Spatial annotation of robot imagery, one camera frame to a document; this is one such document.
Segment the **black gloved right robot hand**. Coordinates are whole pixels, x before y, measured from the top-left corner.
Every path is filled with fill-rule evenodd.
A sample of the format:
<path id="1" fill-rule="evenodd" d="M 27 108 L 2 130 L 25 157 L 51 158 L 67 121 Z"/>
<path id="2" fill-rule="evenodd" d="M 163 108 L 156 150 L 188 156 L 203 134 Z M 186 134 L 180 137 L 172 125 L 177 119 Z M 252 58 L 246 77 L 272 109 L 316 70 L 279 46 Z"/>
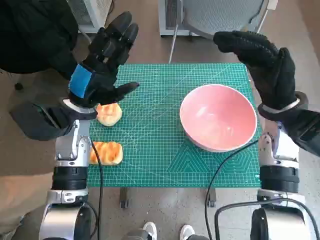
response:
<path id="1" fill-rule="evenodd" d="M 286 47 L 277 48 L 265 35 L 251 31 L 219 31 L 213 42 L 246 65 L 265 106 L 281 110 L 297 100 L 296 67 Z"/>

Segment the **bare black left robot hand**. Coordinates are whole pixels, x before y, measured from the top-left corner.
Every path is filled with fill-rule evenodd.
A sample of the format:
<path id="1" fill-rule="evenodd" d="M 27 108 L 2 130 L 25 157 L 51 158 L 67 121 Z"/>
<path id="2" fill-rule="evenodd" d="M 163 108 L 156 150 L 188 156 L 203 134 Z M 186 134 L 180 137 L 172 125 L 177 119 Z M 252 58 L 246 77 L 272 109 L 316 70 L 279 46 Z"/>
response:
<path id="1" fill-rule="evenodd" d="M 117 103 L 139 83 L 115 86 L 119 66 L 129 58 L 139 26 L 124 11 L 107 27 L 102 27 L 88 46 L 89 54 L 75 68 L 68 85 L 70 101 L 84 108 Z"/>

